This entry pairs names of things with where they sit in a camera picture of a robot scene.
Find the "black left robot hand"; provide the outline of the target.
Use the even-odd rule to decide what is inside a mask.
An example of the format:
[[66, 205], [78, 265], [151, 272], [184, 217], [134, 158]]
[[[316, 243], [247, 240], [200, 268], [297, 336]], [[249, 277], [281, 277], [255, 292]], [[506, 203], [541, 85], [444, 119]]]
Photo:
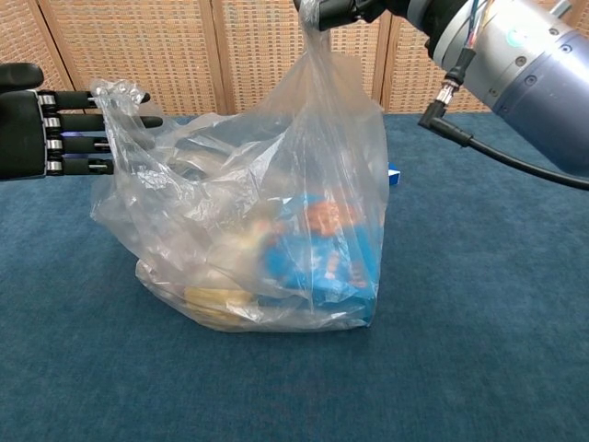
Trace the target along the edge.
[[31, 63], [0, 63], [0, 181], [47, 176], [110, 175], [103, 116], [89, 91], [43, 89]]

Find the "woven rattan folding screen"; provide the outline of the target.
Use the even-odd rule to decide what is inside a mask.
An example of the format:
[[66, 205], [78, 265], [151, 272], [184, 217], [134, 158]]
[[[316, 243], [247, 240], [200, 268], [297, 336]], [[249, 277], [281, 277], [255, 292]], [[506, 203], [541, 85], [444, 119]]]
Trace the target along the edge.
[[[439, 88], [425, 41], [389, 13], [330, 39], [387, 113], [419, 113]], [[0, 63], [37, 64], [46, 89], [128, 79], [171, 115], [251, 108], [303, 47], [292, 0], [0, 0]]]

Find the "clear plastic shopping bag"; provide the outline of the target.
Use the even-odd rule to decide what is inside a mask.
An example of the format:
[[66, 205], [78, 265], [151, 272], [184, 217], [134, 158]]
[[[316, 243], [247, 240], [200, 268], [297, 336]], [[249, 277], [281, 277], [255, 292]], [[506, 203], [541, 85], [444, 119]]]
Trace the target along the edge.
[[[135, 273], [156, 297], [225, 332], [324, 332], [301, 301], [270, 281], [261, 261], [283, 200], [318, 195], [378, 212], [389, 196], [387, 137], [380, 107], [364, 92], [360, 66], [316, 28], [318, 0], [297, 1], [302, 55], [254, 108], [205, 114], [148, 130], [143, 91], [97, 80], [114, 171], [96, 184], [92, 217], [137, 258]], [[187, 287], [253, 295], [243, 320], [222, 325], [189, 313]]]

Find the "yellow round bun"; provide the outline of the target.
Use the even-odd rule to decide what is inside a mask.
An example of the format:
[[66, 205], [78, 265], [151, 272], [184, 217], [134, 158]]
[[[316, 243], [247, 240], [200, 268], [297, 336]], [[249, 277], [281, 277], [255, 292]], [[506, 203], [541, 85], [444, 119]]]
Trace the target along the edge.
[[253, 302], [253, 295], [241, 289], [187, 287], [183, 296], [193, 318], [222, 325], [239, 324], [241, 310]]

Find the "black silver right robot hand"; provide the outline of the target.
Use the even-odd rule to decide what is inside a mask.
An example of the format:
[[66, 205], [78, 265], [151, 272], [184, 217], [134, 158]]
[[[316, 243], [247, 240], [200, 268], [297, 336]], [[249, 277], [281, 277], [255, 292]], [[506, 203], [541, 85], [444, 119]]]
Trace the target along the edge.
[[433, 0], [318, 0], [316, 28], [325, 31], [362, 20], [372, 23], [384, 12], [406, 18], [419, 28]]

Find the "blue snack box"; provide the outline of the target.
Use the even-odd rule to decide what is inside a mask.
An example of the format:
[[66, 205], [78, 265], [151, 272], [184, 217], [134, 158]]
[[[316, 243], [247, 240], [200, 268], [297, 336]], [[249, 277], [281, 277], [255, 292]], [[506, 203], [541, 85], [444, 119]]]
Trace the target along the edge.
[[383, 215], [318, 195], [283, 200], [275, 234], [264, 246], [263, 270], [301, 301], [297, 311], [324, 326], [366, 327], [375, 315]]

